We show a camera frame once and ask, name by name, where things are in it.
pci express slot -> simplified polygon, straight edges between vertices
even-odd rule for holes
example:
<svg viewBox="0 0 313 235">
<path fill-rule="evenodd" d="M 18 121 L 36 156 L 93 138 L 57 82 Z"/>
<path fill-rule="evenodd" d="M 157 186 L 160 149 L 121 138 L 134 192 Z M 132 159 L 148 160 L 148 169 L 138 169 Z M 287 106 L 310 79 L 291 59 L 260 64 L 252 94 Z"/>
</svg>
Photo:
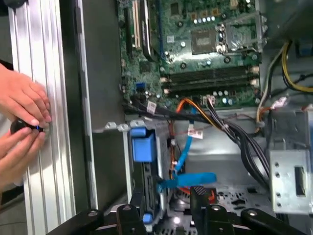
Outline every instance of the pci express slot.
<svg viewBox="0 0 313 235">
<path fill-rule="evenodd" d="M 125 40 L 126 40 L 126 53 L 132 58 L 133 57 L 133 43 L 132 43 L 132 32 L 131 32 L 131 17 L 129 9 L 124 8 L 124 19 L 125 19 Z"/>
<path fill-rule="evenodd" d="M 226 69 L 175 73 L 168 75 L 168 78 L 173 83 L 194 82 L 207 79 L 215 80 L 220 78 L 229 78 L 231 80 L 247 78 L 249 74 L 248 71 L 248 67 L 240 66 Z"/>
</svg>

motherboard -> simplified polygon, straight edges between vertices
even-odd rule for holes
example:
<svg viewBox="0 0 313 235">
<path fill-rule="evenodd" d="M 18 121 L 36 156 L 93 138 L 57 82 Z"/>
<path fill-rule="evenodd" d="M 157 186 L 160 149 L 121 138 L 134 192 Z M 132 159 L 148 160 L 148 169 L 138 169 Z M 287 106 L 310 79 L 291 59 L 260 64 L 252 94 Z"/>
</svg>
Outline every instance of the motherboard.
<svg viewBox="0 0 313 235">
<path fill-rule="evenodd" d="M 255 0 L 119 0 L 121 91 L 174 110 L 260 102 L 261 16 Z"/>
</svg>

white label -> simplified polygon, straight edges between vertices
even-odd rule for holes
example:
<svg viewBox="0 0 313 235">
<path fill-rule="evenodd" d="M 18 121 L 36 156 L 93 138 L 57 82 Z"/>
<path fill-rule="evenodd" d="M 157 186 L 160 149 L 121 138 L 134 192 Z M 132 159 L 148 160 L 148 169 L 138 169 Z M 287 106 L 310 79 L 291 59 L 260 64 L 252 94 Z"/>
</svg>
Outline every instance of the white label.
<svg viewBox="0 0 313 235">
<path fill-rule="evenodd" d="M 157 108 L 157 104 L 151 101 L 148 101 L 147 112 L 150 114 L 155 114 Z"/>
<path fill-rule="evenodd" d="M 281 108 L 281 107 L 284 107 L 286 106 L 287 104 L 287 97 L 281 97 L 279 98 L 279 100 L 275 101 L 272 106 L 271 106 L 271 109 L 276 109 L 276 108 Z"/>
<path fill-rule="evenodd" d="M 174 43 L 175 42 L 175 36 L 174 35 L 167 36 L 166 41 L 167 41 L 167 43 Z"/>
<path fill-rule="evenodd" d="M 193 124 L 189 124 L 187 135 L 192 138 L 203 139 L 203 131 L 195 130 Z"/>
</svg>

metal bracket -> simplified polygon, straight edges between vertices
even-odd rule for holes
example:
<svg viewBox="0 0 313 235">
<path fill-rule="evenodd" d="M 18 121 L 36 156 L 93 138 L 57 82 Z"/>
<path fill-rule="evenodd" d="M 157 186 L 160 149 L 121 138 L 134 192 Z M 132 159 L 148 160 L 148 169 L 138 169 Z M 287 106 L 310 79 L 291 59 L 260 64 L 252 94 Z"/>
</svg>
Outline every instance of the metal bracket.
<svg viewBox="0 0 313 235">
<path fill-rule="evenodd" d="M 274 212 L 312 212 L 308 150 L 270 151 L 271 198 Z"/>
<path fill-rule="evenodd" d="M 4 4 L 12 9 L 19 8 L 24 5 L 28 0 L 3 0 Z"/>
</svg>

blue drive bay latch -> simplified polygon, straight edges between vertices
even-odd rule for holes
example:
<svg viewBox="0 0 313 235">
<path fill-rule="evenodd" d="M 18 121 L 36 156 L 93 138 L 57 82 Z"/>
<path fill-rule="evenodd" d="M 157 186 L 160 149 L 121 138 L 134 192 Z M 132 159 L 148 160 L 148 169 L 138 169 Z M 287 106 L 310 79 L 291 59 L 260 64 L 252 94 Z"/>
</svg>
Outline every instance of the blue drive bay latch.
<svg viewBox="0 0 313 235">
<path fill-rule="evenodd" d="M 130 131 L 133 146 L 133 160 L 141 163 L 151 163 L 157 158 L 156 134 L 154 130 L 145 127 Z"/>
</svg>

